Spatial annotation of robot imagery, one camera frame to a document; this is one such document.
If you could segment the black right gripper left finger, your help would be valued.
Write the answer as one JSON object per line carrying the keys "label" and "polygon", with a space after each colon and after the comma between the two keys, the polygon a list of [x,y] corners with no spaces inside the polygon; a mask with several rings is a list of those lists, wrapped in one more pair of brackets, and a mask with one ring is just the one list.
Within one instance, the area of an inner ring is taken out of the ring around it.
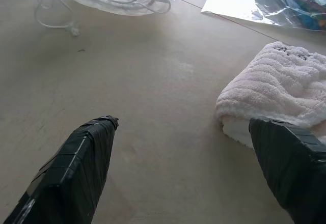
{"label": "black right gripper left finger", "polygon": [[104,189],[118,118],[76,128],[35,175],[5,223],[91,223]]}

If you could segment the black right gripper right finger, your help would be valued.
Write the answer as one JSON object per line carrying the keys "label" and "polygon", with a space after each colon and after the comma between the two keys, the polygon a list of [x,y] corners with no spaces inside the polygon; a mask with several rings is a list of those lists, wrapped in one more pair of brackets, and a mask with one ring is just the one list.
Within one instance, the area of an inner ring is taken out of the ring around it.
{"label": "black right gripper right finger", "polygon": [[249,133],[268,187],[294,223],[325,223],[325,144],[266,117],[250,119]]}

